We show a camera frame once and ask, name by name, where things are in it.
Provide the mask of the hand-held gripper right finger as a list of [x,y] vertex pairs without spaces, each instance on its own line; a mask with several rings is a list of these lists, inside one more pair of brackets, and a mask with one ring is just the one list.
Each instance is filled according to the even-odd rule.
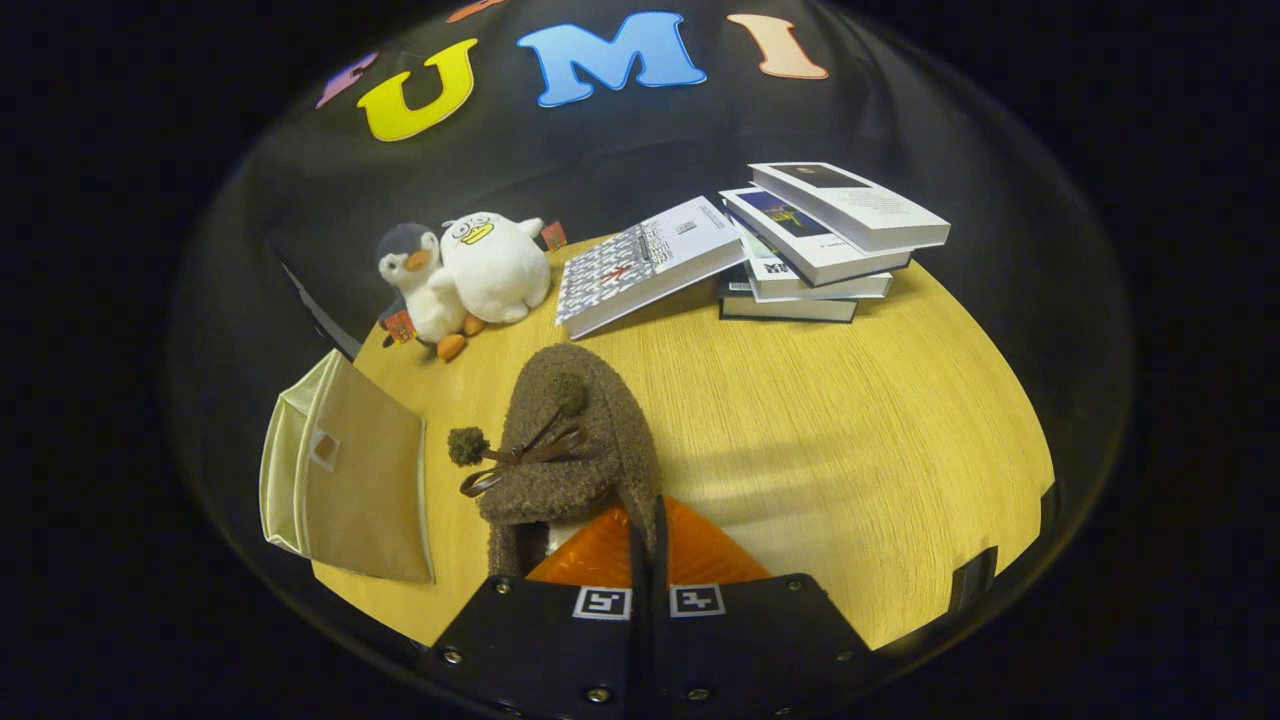
[[804,573],[676,582],[678,515],[659,498],[650,588],[653,719],[817,719],[860,693],[876,655]]

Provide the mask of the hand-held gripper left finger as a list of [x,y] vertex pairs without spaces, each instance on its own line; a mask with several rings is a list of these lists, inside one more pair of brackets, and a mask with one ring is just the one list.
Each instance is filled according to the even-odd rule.
[[547,564],[486,578],[429,646],[430,673],[490,714],[631,717],[646,644],[637,528],[612,503]]

